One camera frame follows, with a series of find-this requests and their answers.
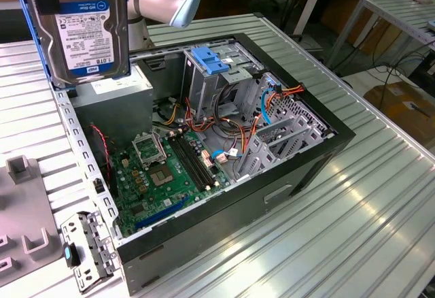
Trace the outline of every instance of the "ram slot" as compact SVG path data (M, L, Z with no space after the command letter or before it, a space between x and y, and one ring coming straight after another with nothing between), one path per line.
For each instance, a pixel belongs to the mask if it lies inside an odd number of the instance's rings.
M199 191L206 190L207 186L213 186L213 178L210 176L205 166L196 157L193 149L184 138L171 138L169 144L172 149L174 149L181 164L184 166L184 169L186 169Z

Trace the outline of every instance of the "wd blue label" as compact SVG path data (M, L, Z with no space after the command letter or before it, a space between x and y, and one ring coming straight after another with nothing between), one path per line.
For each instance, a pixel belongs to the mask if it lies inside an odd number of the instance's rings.
M68 2L56 14L68 69L77 76L100 73L114 63L114 41L104 28L110 19L107 1Z

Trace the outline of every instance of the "cardboard box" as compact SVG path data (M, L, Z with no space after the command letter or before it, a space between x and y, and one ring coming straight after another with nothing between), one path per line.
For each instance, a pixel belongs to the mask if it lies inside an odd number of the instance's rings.
M364 98L379 107L383 85L368 91ZM381 111L422 146L435 146L435 106L406 82L387 85Z

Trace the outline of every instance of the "blue latch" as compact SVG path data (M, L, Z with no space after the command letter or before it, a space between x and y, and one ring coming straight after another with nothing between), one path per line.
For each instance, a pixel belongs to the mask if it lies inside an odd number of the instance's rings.
M202 48L193 48L192 54L203 65L209 75L225 72L230 69L229 66L218 58L216 53L204 46Z

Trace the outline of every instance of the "metal table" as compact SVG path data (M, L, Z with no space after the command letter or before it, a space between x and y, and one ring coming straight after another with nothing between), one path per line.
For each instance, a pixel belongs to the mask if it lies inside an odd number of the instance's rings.
M434 157L264 18L150 27L157 44L248 34L356 132L308 189L135 297L416 297L435 274ZM0 163L38 159L57 225L92 209L31 42L0 46ZM0 297L78 296L61 259ZM125 297L115 276L88 297Z
M341 46L345 43L364 8L372 11L373 16L357 38L355 46L367 36L378 17L385 19L409 35L409 40L405 41L398 50L398 56L401 56L404 50L406 50L412 38L422 44L434 43L435 41L435 32L427 27L428 21L435 19L435 3L421 4L414 0L360 0L332 47L329 60L326 63L327 67L332 66L338 52L340 52ZM435 44L431 44L428 47L435 49Z

